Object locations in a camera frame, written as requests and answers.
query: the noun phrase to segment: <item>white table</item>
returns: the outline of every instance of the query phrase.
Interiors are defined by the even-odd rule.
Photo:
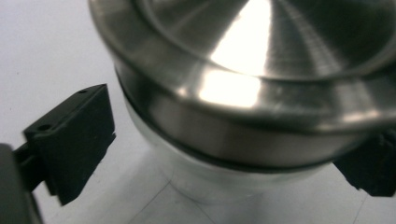
[[[355,190],[332,165],[238,203],[184,197],[129,119],[87,1],[0,1],[0,142],[20,146],[24,128],[75,91],[100,83],[109,87],[117,139],[72,203],[61,207],[43,184],[35,190],[47,224],[396,223],[395,198]]]

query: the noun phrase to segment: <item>polished metal surface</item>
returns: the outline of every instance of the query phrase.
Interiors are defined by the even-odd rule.
[[[230,28],[220,14],[228,15],[224,20],[229,25],[238,17],[224,10],[233,8],[236,16],[244,6],[262,3],[90,2],[126,97],[153,130],[186,150],[243,165],[293,168],[342,156],[370,132],[396,124],[396,68],[385,66],[393,60],[396,1],[263,1],[271,3],[272,12],[278,15],[271,17],[274,32],[268,43],[273,44],[267,45],[271,46],[271,56],[264,61],[253,57],[260,60],[251,62],[246,72],[239,68],[245,67],[243,62],[252,58],[247,55],[255,48],[231,44],[230,51],[222,55],[241,59],[241,63],[232,59],[228,65],[221,64],[218,59],[226,58],[214,59],[213,49],[228,41],[223,36],[227,32],[209,35],[217,29],[210,24]],[[173,10],[178,15],[183,8],[198,8],[203,2],[219,10],[218,14],[214,10],[200,16],[212,18],[206,21],[208,30],[199,33],[212,36],[212,45],[206,45],[204,39],[183,43],[189,39],[181,38],[186,29],[195,32],[189,28],[195,23],[184,16],[180,16],[179,26],[169,30],[166,24],[172,24],[172,20],[159,19],[167,18],[163,15]],[[238,44],[248,44],[243,40]],[[338,63],[331,63],[330,55],[337,55],[334,62]],[[258,62],[272,65],[265,66],[261,73],[251,73],[249,69],[256,70]]]
[[[235,72],[312,80],[366,75],[395,55],[392,0],[137,0],[175,45]]]
[[[238,171],[200,160],[170,144],[156,134],[139,115],[128,106],[136,128],[151,143],[158,162],[170,183],[183,194],[200,203],[228,203],[263,193],[307,178],[322,166],[288,174],[261,174]]]

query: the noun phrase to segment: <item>black clamp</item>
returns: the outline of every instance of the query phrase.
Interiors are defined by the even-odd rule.
[[[24,130],[27,142],[17,150],[0,144],[1,223],[39,220],[30,191],[42,181],[62,205],[75,200],[115,139],[114,129],[107,86],[98,85],[76,92]]]
[[[374,135],[335,166],[350,185],[371,196],[393,197],[396,193],[396,131]]]

